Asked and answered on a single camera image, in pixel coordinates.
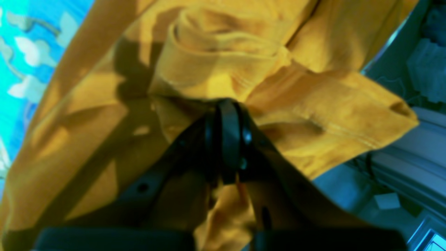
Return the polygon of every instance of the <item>blue floral background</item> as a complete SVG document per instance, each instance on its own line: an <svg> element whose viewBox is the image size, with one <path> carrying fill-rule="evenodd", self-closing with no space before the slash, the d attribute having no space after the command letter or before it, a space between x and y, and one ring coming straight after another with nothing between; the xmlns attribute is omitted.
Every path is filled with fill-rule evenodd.
<svg viewBox="0 0 446 251"><path fill-rule="evenodd" d="M94 0L0 0L0 178Z"/></svg>

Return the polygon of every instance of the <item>yellow fabric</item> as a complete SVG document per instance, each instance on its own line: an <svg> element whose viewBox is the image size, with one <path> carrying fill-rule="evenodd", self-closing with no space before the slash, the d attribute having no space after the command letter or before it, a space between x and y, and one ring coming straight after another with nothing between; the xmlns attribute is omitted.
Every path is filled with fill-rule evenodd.
<svg viewBox="0 0 446 251"><path fill-rule="evenodd" d="M399 97L356 71L414 0L97 0L6 180L4 250L111 203L200 117L244 102L313 179L417 125ZM240 250L254 214L243 188L219 192L195 230L200 250Z"/></svg>

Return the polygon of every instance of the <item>yellow shirt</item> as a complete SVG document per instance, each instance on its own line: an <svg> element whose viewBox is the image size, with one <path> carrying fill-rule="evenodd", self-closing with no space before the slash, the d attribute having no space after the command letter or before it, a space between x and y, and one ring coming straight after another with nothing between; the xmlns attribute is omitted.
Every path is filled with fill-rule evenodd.
<svg viewBox="0 0 446 251"><path fill-rule="evenodd" d="M356 71L415 0L97 0L60 62L6 180L4 250L111 203L200 117L245 103L309 179L417 125ZM195 230L240 250L255 221L235 186Z"/></svg>

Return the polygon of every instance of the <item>mustard yellow cloth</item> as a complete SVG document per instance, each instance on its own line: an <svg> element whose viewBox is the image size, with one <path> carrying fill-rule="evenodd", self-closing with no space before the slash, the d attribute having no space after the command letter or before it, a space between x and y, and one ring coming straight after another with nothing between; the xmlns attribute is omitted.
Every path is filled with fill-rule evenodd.
<svg viewBox="0 0 446 251"><path fill-rule="evenodd" d="M6 180L3 249L111 203L231 97L309 179L417 125L357 71L416 0L96 0ZM255 218L225 186L194 230L200 250L241 250Z"/></svg>

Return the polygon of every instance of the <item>blue patterned fabric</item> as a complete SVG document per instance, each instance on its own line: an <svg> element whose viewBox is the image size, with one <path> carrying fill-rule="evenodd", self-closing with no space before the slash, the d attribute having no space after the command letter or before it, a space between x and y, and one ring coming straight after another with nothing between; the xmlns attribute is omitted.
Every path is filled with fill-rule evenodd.
<svg viewBox="0 0 446 251"><path fill-rule="evenodd" d="M94 0L0 0L0 178Z"/></svg>

